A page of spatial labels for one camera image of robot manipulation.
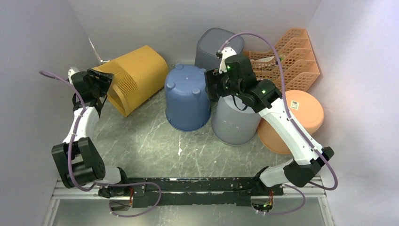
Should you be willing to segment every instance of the sticker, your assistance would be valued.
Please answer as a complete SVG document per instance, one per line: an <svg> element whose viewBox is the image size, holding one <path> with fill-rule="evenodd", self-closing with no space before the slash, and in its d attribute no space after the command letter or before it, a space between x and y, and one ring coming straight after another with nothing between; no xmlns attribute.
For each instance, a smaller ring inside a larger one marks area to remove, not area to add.
<svg viewBox="0 0 399 226"><path fill-rule="evenodd" d="M298 108L299 108L299 103L294 100L291 100L291 109L298 111Z"/></svg>

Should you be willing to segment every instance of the white wall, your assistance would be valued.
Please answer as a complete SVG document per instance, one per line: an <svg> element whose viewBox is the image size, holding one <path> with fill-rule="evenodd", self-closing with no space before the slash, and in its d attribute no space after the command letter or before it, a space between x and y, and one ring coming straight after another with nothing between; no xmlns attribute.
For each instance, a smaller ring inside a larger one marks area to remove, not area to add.
<svg viewBox="0 0 399 226"><path fill-rule="evenodd" d="M58 177L51 148L73 120L72 92L38 71L96 57L67 1L0 0L0 21L0 225L38 226Z"/></svg>
<svg viewBox="0 0 399 226"><path fill-rule="evenodd" d="M399 224L398 19L395 0L323 0L308 26L323 73L311 93L326 114L316 137L335 150L339 186L327 196L337 226Z"/></svg>
<svg viewBox="0 0 399 226"><path fill-rule="evenodd" d="M197 42L209 28L252 31L275 43L288 28L306 27L321 0L69 2L104 60L149 45L168 62L193 63ZM249 50L267 49L255 38L246 38L245 45Z"/></svg>

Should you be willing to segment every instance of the yellow ribbed container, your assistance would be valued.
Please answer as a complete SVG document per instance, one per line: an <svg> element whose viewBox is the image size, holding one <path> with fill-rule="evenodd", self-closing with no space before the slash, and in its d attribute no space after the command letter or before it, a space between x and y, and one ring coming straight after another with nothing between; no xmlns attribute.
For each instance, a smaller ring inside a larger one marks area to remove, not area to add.
<svg viewBox="0 0 399 226"><path fill-rule="evenodd" d="M93 69L114 74L108 99L124 116L160 90L169 72L165 60L149 46Z"/></svg>

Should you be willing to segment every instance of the barcode sticker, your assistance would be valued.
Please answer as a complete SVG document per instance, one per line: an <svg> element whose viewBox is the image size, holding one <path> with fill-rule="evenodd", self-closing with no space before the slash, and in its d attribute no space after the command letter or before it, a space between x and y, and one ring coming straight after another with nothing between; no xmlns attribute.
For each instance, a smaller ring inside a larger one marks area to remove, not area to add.
<svg viewBox="0 0 399 226"><path fill-rule="evenodd" d="M291 109L298 111L298 108L299 108L299 103L294 100L291 100Z"/></svg>

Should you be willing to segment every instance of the gray bin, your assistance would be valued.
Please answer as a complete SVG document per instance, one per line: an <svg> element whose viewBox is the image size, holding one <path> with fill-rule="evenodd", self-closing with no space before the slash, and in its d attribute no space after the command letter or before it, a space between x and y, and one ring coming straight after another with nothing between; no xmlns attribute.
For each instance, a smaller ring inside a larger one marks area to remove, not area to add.
<svg viewBox="0 0 399 226"><path fill-rule="evenodd" d="M206 70L218 68L221 59L216 57L216 52L223 43L233 35L233 32L221 28L211 28L207 30L197 43L194 64ZM227 44L227 46L232 47L237 54L242 53L244 50L244 39L242 37L236 37Z"/></svg>
<svg viewBox="0 0 399 226"><path fill-rule="evenodd" d="M236 98L237 107L245 105ZM220 97L216 112L212 116L212 130L223 143L228 145L244 145L256 134L261 116L248 107L240 111L234 105L232 96Z"/></svg>

